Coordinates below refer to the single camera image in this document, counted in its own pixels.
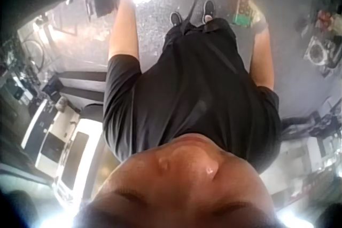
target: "man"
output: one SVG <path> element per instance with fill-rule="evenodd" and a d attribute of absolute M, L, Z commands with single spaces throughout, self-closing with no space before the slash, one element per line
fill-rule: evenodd
<path fill-rule="evenodd" d="M 198 28 L 171 15 L 163 53 L 142 74 L 135 6 L 121 0 L 110 39 L 104 136 L 123 163 L 76 224 L 277 225 L 258 172 L 279 152 L 278 98 L 268 26 L 250 5 L 250 73 L 233 31 L 207 1 Z"/>

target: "concrete floor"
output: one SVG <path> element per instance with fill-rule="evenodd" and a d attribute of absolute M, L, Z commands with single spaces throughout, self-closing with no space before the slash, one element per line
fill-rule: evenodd
<path fill-rule="evenodd" d="M 172 11 L 186 17 L 193 0 L 152 0 L 137 7 L 139 50 L 143 71 L 156 63 L 170 28 L 169 15 Z M 199 0 L 192 22 L 199 25 L 205 0 Z M 236 0 L 213 0 L 217 16 L 231 22 Z M 332 95 L 341 95 L 340 72 L 323 78 L 316 67 L 303 56 L 312 32 L 302 35 L 298 22 L 310 19 L 316 9 L 316 0 L 255 0 L 265 13 L 271 32 L 271 45 L 275 66 L 275 92 L 279 95 L 281 117 L 305 116 L 320 108 Z M 63 34 L 55 40 L 59 54 L 46 50 L 50 68 L 58 72 L 66 70 L 106 71 L 107 50 L 114 15 L 88 20 L 84 0 L 61 3 L 48 12 L 53 26 L 77 36 Z M 26 33 L 32 30 L 28 25 Z M 237 35 L 238 48 L 249 69 L 253 36 L 249 29 L 232 26 Z"/>

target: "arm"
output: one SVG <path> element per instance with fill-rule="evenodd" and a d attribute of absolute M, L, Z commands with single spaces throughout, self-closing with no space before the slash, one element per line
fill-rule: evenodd
<path fill-rule="evenodd" d="M 268 28 L 255 35 L 250 75 L 257 86 L 273 90 L 274 70 Z"/>
<path fill-rule="evenodd" d="M 121 0 L 110 37 L 108 59 L 127 54 L 139 60 L 138 34 L 133 0 Z"/>

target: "black sneaker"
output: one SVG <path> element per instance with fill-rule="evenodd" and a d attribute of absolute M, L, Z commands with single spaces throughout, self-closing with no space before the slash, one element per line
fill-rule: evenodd
<path fill-rule="evenodd" d="M 178 12 L 172 12 L 170 15 L 170 22 L 173 26 L 178 26 L 182 23 L 183 19 Z"/>
<path fill-rule="evenodd" d="M 204 7 L 203 7 L 203 18 L 202 18 L 202 22 L 203 24 L 205 24 L 205 16 L 206 15 L 210 15 L 212 18 L 214 18 L 215 15 L 215 5 L 214 2 L 211 0 L 207 0 L 204 3 Z"/>

